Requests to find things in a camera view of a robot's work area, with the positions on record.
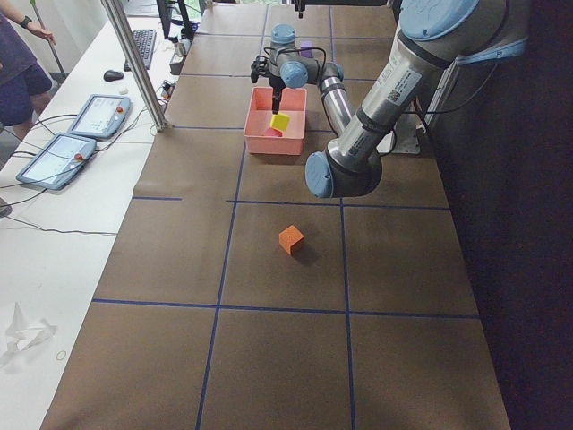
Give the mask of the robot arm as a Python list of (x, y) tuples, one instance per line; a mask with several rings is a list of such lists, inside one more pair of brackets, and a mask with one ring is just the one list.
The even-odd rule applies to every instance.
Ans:
[(322, 48), (297, 47), (295, 29), (289, 24), (273, 27), (270, 45), (263, 51), (252, 62), (251, 81), (256, 83), (261, 77), (269, 81), (271, 111), (279, 112), (286, 89), (315, 85), (330, 128), (335, 135), (341, 135), (354, 114), (343, 84), (342, 68), (326, 57), (319, 60), (310, 56), (313, 51), (325, 54)]
[(370, 193), (381, 180), (377, 147), (431, 74), (451, 64), (496, 64), (523, 54), (528, 1), (404, 1), (389, 61), (353, 114), (335, 66), (319, 89), (336, 138), (306, 161), (305, 180), (319, 198)]

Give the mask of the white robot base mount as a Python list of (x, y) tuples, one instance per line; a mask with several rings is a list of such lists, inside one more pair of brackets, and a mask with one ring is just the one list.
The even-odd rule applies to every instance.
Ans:
[(417, 126), (420, 124), (415, 113), (402, 115), (393, 129), (377, 146), (381, 156), (393, 154), (419, 155), (421, 144), (417, 137)]

